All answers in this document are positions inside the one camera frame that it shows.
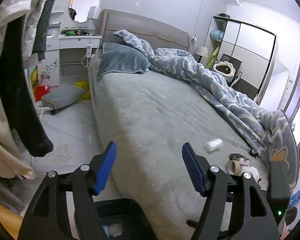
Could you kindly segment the clear plastic bottle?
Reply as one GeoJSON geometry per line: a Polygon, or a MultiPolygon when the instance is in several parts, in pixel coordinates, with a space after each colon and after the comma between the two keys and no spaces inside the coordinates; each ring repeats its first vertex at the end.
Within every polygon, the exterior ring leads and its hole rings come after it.
{"type": "Polygon", "coordinates": [[[216,138],[214,140],[207,142],[204,147],[208,152],[213,152],[219,149],[222,146],[222,144],[223,144],[223,140],[220,138],[216,138]]]}

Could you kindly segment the brown cardboard tape roll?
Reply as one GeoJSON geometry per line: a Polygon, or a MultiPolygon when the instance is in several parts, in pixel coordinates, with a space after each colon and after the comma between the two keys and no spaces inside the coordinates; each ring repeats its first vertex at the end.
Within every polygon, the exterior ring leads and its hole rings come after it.
{"type": "Polygon", "coordinates": [[[226,165],[227,173],[234,176],[239,176],[241,172],[241,165],[237,160],[230,160],[226,165]]]}

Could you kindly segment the black silver snack wrapper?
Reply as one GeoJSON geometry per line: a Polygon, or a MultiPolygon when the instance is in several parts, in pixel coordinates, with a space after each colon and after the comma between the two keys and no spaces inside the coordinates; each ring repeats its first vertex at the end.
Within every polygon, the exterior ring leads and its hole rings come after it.
{"type": "Polygon", "coordinates": [[[250,159],[239,153],[231,153],[229,155],[229,160],[237,161],[240,165],[243,166],[248,166],[250,163],[250,159]]]}

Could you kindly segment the blue white tissue pack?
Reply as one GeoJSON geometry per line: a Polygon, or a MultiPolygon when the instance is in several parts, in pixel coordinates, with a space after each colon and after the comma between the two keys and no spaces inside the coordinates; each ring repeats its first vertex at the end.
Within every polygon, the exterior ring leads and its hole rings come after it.
{"type": "Polygon", "coordinates": [[[300,189],[290,197],[288,208],[294,206],[299,200],[300,200],[300,189]]]}

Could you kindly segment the dark teal trash bin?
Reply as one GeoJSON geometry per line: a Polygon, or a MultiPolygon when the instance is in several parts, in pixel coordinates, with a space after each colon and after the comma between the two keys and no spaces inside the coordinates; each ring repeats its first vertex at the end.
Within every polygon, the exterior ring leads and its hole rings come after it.
{"type": "Polygon", "coordinates": [[[139,204],[127,198],[94,202],[97,214],[101,220],[107,239],[157,239],[139,204]],[[111,237],[108,226],[121,224],[123,234],[111,237]]]}

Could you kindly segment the grey-green bed mattress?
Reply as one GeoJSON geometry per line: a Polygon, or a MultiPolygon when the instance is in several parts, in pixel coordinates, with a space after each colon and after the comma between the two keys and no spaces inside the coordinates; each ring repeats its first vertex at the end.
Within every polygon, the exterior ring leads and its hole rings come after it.
{"type": "Polygon", "coordinates": [[[205,199],[194,190],[181,156],[183,144],[224,170],[231,153],[250,146],[188,84],[148,71],[98,77],[98,58],[88,75],[97,130],[103,147],[117,145],[112,168],[125,198],[142,208],[158,239],[190,239],[188,219],[200,218],[205,199]],[[208,152],[207,142],[222,146],[208,152]]]}

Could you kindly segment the blue cloud-pattern blanket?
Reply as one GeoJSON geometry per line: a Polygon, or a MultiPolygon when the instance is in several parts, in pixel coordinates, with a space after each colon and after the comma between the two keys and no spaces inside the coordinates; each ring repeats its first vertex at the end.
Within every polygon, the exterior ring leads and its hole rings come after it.
{"type": "Polygon", "coordinates": [[[153,49],[148,41],[127,30],[116,31],[114,35],[146,56],[151,70],[191,85],[230,121],[267,166],[272,161],[282,162],[287,172],[289,192],[293,193],[299,177],[299,154],[291,126],[283,111],[261,108],[247,95],[229,87],[221,74],[198,63],[188,51],[153,49]]]}

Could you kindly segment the yellow plastic bag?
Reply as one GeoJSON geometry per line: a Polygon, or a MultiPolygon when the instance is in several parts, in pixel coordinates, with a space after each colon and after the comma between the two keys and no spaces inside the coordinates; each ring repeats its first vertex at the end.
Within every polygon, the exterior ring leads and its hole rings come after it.
{"type": "Polygon", "coordinates": [[[75,85],[77,87],[85,90],[85,94],[83,95],[83,97],[81,98],[81,100],[90,99],[91,98],[90,86],[89,86],[89,82],[88,81],[84,81],[84,80],[77,81],[75,83],[75,85]]]}

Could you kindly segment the beige hanging coat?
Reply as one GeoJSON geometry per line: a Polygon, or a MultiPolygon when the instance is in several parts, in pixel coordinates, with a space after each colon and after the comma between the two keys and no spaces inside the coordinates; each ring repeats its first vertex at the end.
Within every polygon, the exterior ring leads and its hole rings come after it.
{"type": "MultiPolygon", "coordinates": [[[[6,26],[0,27],[0,55],[6,26]]],[[[25,161],[19,152],[12,137],[8,120],[0,98],[0,176],[2,178],[14,178],[15,176],[33,180],[36,174],[33,168],[25,161]]]]}

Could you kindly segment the red box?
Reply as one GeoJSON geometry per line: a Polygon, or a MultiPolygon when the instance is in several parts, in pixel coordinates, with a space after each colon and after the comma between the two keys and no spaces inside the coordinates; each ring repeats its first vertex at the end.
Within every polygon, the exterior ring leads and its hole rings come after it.
{"type": "Polygon", "coordinates": [[[35,87],[35,96],[36,101],[40,101],[42,97],[50,92],[50,87],[47,85],[44,86],[36,86],[35,87]]]}

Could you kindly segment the white cat bed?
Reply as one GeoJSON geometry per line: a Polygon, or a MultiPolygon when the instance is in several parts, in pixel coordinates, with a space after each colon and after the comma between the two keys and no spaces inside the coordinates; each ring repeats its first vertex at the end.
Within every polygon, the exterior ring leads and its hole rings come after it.
{"type": "Polygon", "coordinates": [[[213,71],[222,75],[224,78],[233,78],[235,75],[235,68],[233,67],[232,63],[228,61],[220,61],[213,65],[213,71]]]}

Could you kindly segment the bedside lamp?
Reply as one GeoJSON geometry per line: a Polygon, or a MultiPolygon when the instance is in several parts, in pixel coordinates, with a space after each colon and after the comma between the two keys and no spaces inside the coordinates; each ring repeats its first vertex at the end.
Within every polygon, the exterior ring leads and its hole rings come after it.
{"type": "Polygon", "coordinates": [[[198,56],[198,62],[200,62],[203,58],[208,58],[209,51],[206,47],[200,46],[196,52],[195,55],[198,56]]]}

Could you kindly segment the blue-grey pillow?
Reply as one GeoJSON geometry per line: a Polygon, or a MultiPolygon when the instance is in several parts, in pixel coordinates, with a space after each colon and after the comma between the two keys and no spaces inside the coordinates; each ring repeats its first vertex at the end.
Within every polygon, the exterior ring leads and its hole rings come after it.
{"type": "Polygon", "coordinates": [[[98,77],[109,73],[143,74],[151,63],[135,48],[119,43],[104,42],[98,56],[98,77]]]}

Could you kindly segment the yellow painting canvas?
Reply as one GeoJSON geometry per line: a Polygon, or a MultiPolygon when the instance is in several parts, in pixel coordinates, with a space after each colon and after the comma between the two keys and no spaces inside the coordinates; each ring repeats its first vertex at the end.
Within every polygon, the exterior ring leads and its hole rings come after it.
{"type": "Polygon", "coordinates": [[[31,95],[33,97],[34,102],[36,102],[37,101],[36,87],[39,86],[39,81],[38,81],[38,66],[37,65],[29,68],[28,81],[29,81],[29,86],[30,86],[30,90],[31,90],[31,95]]]}

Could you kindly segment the white power strip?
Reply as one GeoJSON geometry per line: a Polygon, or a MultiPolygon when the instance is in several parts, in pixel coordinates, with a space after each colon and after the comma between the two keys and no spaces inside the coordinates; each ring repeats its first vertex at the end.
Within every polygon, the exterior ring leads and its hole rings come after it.
{"type": "Polygon", "coordinates": [[[87,59],[91,58],[91,55],[92,55],[92,48],[93,48],[93,45],[92,45],[92,44],[88,44],[88,45],[87,45],[86,56],[85,56],[87,59]]]}

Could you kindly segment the black hanging garment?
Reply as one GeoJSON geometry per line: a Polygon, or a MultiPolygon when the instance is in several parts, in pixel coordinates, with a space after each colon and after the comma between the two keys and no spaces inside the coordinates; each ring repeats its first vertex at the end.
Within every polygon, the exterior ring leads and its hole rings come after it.
{"type": "Polygon", "coordinates": [[[10,130],[16,130],[33,157],[44,157],[53,150],[38,118],[24,74],[22,36],[24,16],[7,24],[0,56],[0,98],[10,130]]]}

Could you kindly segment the white vanity desk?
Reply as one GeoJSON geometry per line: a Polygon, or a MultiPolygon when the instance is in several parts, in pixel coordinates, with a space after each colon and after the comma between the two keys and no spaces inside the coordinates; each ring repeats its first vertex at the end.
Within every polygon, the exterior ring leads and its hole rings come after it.
{"type": "Polygon", "coordinates": [[[95,34],[93,21],[98,19],[101,9],[91,7],[89,20],[84,23],[74,22],[68,13],[70,0],[56,0],[51,11],[50,25],[46,38],[45,59],[38,61],[37,54],[32,55],[26,66],[38,66],[39,85],[52,88],[64,82],[87,80],[86,49],[92,44],[92,55],[98,49],[102,37],[95,34]]]}

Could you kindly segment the white wardrobe with black trim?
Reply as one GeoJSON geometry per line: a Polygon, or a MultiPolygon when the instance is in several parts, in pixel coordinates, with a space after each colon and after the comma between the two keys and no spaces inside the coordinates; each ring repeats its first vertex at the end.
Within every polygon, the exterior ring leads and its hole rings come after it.
{"type": "Polygon", "coordinates": [[[269,83],[277,36],[259,26],[215,15],[211,18],[204,47],[209,53],[207,59],[202,60],[205,66],[216,48],[219,48],[216,61],[222,61],[222,56],[228,55],[241,62],[239,80],[233,88],[256,101],[269,83]]]}

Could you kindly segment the grey upholstered headboard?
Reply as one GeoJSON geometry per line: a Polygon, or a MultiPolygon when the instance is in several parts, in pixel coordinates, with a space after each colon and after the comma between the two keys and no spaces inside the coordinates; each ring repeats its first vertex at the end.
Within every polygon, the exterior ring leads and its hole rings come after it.
{"type": "Polygon", "coordinates": [[[119,10],[103,9],[99,19],[94,20],[95,33],[104,42],[122,43],[114,32],[125,29],[138,38],[150,43],[152,48],[178,48],[193,50],[194,41],[190,35],[176,27],[145,16],[119,10]]]}

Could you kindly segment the grey knit hanging garment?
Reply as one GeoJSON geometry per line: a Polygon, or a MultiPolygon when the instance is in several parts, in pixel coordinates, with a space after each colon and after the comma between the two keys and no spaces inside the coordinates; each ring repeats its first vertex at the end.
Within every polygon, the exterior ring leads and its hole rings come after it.
{"type": "Polygon", "coordinates": [[[47,31],[50,24],[51,11],[54,3],[55,0],[46,0],[43,12],[37,25],[36,38],[32,53],[37,54],[38,61],[43,61],[45,59],[47,31]]]}

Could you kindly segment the white puffer jacket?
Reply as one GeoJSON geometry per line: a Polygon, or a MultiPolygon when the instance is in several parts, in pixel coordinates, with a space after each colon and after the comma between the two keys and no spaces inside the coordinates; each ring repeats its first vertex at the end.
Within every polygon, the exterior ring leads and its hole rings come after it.
{"type": "Polygon", "coordinates": [[[36,38],[37,25],[42,14],[42,0],[32,0],[30,12],[25,16],[23,37],[22,37],[22,57],[23,61],[32,55],[33,45],[36,38]]]}

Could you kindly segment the round vanity mirror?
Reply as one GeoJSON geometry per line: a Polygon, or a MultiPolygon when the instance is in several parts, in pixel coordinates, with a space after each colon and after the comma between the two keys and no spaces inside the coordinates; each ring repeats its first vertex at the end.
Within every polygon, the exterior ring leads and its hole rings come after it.
{"type": "Polygon", "coordinates": [[[68,13],[70,18],[77,23],[84,23],[89,20],[91,7],[99,7],[101,0],[70,0],[68,13]]]}

